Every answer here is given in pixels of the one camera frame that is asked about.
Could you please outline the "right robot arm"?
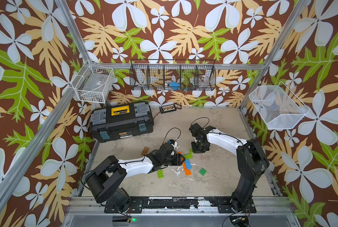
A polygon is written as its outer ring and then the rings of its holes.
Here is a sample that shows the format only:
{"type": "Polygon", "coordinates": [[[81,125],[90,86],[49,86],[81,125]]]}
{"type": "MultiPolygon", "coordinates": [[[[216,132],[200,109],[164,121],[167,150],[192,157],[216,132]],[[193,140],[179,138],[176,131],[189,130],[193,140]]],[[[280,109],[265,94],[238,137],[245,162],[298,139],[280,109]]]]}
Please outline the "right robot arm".
{"type": "Polygon", "coordinates": [[[203,128],[199,124],[193,124],[189,131],[195,138],[195,142],[191,143],[194,153],[205,153],[214,144],[236,155],[241,176],[231,195],[231,208],[234,212],[244,210],[252,198],[259,178],[269,167],[260,142],[256,139],[239,139],[212,126],[203,128]]]}

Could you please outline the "long orange lego plate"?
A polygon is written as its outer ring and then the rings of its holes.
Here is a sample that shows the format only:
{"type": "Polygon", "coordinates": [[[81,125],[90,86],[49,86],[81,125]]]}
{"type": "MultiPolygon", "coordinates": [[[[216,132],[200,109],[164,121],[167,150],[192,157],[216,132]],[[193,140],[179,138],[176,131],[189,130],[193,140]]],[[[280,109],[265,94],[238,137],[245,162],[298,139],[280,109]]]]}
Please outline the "long orange lego plate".
{"type": "Polygon", "coordinates": [[[192,175],[191,170],[186,169],[185,163],[183,163],[182,166],[183,166],[186,176],[192,175]]]}

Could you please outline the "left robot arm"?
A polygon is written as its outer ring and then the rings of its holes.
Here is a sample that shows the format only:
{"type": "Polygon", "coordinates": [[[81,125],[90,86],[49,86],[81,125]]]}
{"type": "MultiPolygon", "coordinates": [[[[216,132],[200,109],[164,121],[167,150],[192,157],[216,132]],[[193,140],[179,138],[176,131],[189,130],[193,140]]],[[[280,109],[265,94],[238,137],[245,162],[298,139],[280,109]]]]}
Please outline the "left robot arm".
{"type": "Polygon", "coordinates": [[[81,184],[91,191],[96,203],[106,202],[115,211],[124,213],[131,206],[131,197],[119,187],[124,179],[153,173],[168,166],[180,166],[185,160],[182,154],[167,148],[131,160],[118,160],[115,156],[109,156],[95,169],[85,172],[81,184]]]}

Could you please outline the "blue lego plate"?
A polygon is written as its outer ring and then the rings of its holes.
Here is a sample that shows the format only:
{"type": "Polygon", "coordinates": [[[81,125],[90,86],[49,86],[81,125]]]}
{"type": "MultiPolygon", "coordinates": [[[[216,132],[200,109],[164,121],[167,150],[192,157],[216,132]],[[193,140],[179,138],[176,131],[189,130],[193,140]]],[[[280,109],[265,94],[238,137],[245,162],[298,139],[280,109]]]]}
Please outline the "blue lego plate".
{"type": "Polygon", "coordinates": [[[188,159],[186,159],[184,163],[185,163],[186,169],[190,170],[192,168],[192,165],[188,159]]]}

